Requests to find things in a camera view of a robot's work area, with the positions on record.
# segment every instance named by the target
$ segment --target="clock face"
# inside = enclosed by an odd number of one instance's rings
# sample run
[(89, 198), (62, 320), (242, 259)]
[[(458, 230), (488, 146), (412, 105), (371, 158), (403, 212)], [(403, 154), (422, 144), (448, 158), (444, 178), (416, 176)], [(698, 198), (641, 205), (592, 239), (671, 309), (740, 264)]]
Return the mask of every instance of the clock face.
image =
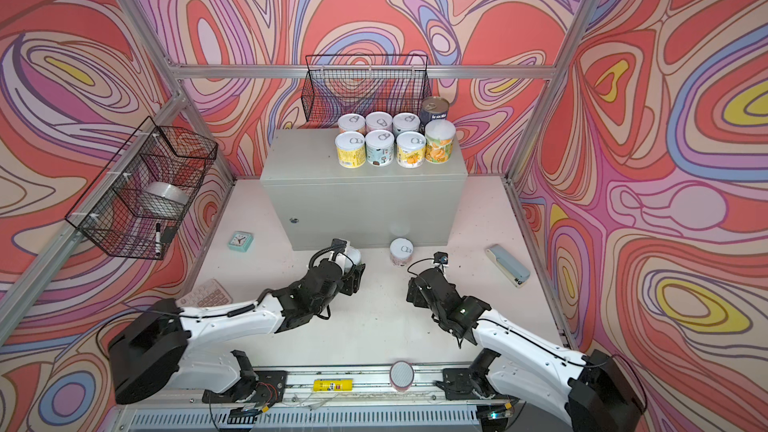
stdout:
[(231, 244), (233, 244), (233, 245), (243, 245), (247, 238), (248, 238), (248, 236), (245, 235), (245, 234), (235, 234), (232, 237)]

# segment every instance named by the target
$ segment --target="white floor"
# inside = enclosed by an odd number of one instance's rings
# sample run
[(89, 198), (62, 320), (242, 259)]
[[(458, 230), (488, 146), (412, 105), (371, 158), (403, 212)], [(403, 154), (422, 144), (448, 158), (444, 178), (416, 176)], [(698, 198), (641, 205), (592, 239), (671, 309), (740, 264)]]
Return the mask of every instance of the white floor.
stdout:
[[(252, 232), (248, 252), (233, 252), (226, 243), (235, 230)], [(354, 237), (347, 237), (354, 246)], [(485, 257), (488, 245), (500, 244), (532, 271), (516, 288)], [(506, 318), (543, 338), (559, 343), (552, 313), (533, 272), (531, 256), (499, 177), (470, 177), (446, 247), (417, 248), (414, 259), (437, 250), (449, 255), (448, 280), (461, 295), (474, 295)], [(456, 340), (440, 330), (425, 308), (406, 302), (405, 268), (392, 265), (389, 251), (361, 250), (366, 271), (360, 291), (339, 294), (331, 303), (329, 321), (313, 318), (302, 327), (280, 334), (251, 336), (222, 345), (248, 353), (255, 367), (300, 365), (414, 364), (467, 362), (480, 351), (469, 342), (459, 350)], [(306, 273), (312, 251), (294, 252), (258, 180), (236, 183), (197, 283), (216, 278), (236, 302), (251, 300), (264, 288), (280, 288)], [(418, 264), (414, 272), (424, 270)]]

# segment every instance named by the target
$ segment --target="teal alarm clock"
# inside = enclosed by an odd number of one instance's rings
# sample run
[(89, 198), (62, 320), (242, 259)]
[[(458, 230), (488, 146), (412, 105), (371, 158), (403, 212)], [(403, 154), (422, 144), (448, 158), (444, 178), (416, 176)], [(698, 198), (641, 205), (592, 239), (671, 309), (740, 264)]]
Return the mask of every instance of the teal alarm clock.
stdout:
[(238, 252), (245, 252), (253, 241), (254, 236), (250, 232), (237, 231), (226, 246)]

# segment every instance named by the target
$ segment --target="vent grille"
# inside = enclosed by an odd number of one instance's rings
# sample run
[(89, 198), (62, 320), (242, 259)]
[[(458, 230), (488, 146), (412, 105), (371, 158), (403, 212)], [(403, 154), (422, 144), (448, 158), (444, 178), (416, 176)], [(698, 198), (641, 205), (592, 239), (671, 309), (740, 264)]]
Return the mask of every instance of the vent grille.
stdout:
[[(229, 409), (213, 410), (218, 427), (275, 429), (291, 427), (402, 427), (415, 425), (476, 425), (472, 405), (431, 405), (411, 407), (335, 407), (308, 410), (273, 408), (257, 418), (230, 418)], [(138, 410), (130, 430), (210, 430), (207, 408)]]

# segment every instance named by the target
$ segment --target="pink wall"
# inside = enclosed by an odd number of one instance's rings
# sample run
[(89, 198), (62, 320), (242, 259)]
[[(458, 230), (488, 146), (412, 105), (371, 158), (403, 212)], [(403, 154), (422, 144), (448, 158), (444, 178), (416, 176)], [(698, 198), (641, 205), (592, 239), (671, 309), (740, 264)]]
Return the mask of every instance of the pink wall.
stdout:
[(603, 2), (515, 173), (536, 252), (644, 430), (768, 430), (768, 0)]
[[(580, 0), (140, 0), (174, 62), (303, 64), (311, 53), (409, 53), (433, 64), (552, 64)], [(304, 126), (302, 80), (185, 84), (236, 175), (275, 129)], [(441, 80), (472, 173), (504, 173), (542, 81)]]
[[(168, 99), (114, 0), (0, 7), (0, 293), (131, 131)], [(176, 295), (223, 199), (214, 168), (162, 262), (85, 242), (0, 348), (0, 430), (96, 430), (114, 405), (96, 331)], [(106, 345), (128, 318), (110, 322)]]

